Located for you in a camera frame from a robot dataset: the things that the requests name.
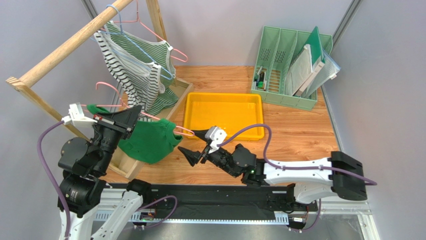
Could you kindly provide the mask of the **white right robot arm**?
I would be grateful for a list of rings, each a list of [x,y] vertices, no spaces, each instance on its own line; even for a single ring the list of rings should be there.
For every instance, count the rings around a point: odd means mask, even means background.
[[[233,152],[220,145],[226,133],[218,127],[196,130],[195,136],[206,143],[202,151],[182,146],[178,150],[193,167],[210,162],[249,187],[288,184],[290,201],[309,204],[314,200],[337,196],[348,201],[367,200],[363,164],[342,151],[311,161],[277,161],[258,158],[242,144]]]

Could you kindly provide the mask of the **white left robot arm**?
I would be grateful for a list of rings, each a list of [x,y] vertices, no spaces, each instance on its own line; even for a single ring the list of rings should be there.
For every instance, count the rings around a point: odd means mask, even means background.
[[[58,166],[63,170],[63,180],[59,185],[58,207],[61,232],[66,240],[115,240],[137,209],[153,199],[150,183],[131,180],[111,216],[92,234],[93,221],[107,185],[100,178],[106,175],[119,141],[131,136],[141,111],[142,107],[137,105],[89,118],[79,103],[73,103],[69,106],[69,115],[62,118],[64,125],[94,130],[90,140],[75,137],[61,149]]]

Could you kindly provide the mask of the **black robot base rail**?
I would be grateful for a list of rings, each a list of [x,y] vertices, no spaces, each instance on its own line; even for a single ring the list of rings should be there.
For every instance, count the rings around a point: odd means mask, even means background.
[[[275,212],[318,211],[317,202],[309,205],[291,202],[285,186],[229,185],[152,185],[144,195],[147,205],[162,197],[173,195],[177,201],[166,200],[154,205],[155,216],[163,218],[176,207],[171,219],[183,220],[272,220]]]

